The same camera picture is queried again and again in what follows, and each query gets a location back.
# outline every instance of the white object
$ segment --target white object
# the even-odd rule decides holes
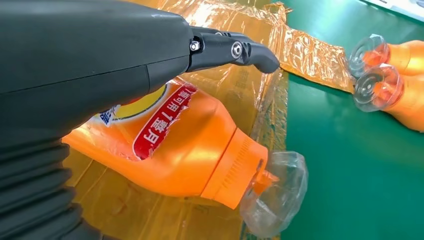
[[[424,22],[424,0],[363,0]]]

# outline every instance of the bottle cap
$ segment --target bottle cap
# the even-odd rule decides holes
[[[235,209],[267,160],[267,148],[237,128],[200,196]]]
[[[395,67],[383,63],[370,68],[357,80],[353,100],[364,112],[384,110],[400,98],[403,85]]]
[[[253,234],[272,238],[289,226],[307,188],[304,157],[293,151],[274,152],[241,199],[240,214]]]
[[[371,67],[386,63],[390,58],[390,48],[384,38],[371,34],[362,39],[353,49],[348,60],[350,73],[360,78]]]

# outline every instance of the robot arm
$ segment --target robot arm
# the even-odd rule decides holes
[[[71,203],[61,138],[184,73],[274,54],[247,36],[114,0],[0,0],[0,239],[101,239]]]

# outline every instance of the detergent bottle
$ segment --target detergent bottle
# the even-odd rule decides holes
[[[370,68],[355,85],[354,102],[364,112],[385,111],[406,127],[424,132],[424,74],[400,75],[380,64]]]
[[[371,34],[356,45],[348,61],[350,73],[356,78],[380,64],[392,65],[405,76],[424,74],[424,41],[396,45],[387,43],[380,35]]]
[[[300,154],[268,153],[219,100],[180,78],[101,112],[63,141],[150,191],[240,206],[259,237],[285,229],[307,189]]]

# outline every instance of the bottle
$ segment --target bottle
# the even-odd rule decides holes
[[[382,110],[406,127],[424,132],[424,74],[400,75],[385,63],[370,68],[355,85],[353,99],[364,112]]]
[[[94,116],[63,141],[150,191],[240,204],[263,237],[287,227],[307,188],[300,154],[269,154],[219,100],[179,78]]]
[[[424,74],[424,41],[396,45],[387,43],[380,35],[371,34],[356,45],[348,61],[350,73],[356,78],[380,64],[392,65],[405,76]]]

